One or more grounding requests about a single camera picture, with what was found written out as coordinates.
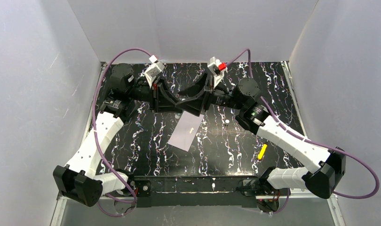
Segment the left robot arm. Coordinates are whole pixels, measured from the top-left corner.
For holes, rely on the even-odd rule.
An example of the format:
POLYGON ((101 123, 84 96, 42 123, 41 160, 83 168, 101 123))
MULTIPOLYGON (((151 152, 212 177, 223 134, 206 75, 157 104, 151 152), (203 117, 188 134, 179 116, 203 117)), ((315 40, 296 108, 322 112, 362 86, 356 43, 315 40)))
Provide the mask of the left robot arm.
POLYGON ((92 129, 75 154, 63 166, 56 166, 53 177, 60 194, 85 206, 115 191, 128 191, 137 201, 134 175, 114 168, 105 152, 116 134, 136 111, 136 102, 147 102, 158 113, 177 113, 177 98, 167 88, 162 73, 165 65, 153 60, 140 77, 129 64, 109 64, 100 83, 109 88, 100 105, 92 107, 92 129))

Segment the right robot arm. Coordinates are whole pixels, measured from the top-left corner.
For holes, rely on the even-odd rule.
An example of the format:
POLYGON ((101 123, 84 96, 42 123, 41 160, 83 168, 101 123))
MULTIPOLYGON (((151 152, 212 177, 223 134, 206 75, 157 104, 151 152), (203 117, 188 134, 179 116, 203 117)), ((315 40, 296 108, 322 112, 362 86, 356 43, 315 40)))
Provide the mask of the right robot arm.
POLYGON ((244 130, 272 142, 302 164, 289 169, 269 167, 253 185, 240 188, 244 193, 298 188, 328 199, 345 173, 345 155, 311 144, 283 124, 262 103, 258 83, 252 78, 242 78, 230 90, 224 85, 213 87, 213 77, 205 73, 180 90, 179 95, 184 96, 184 100, 176 103, 176 107, 196 116, 210 105, 238 110, 235 119, 244 130))

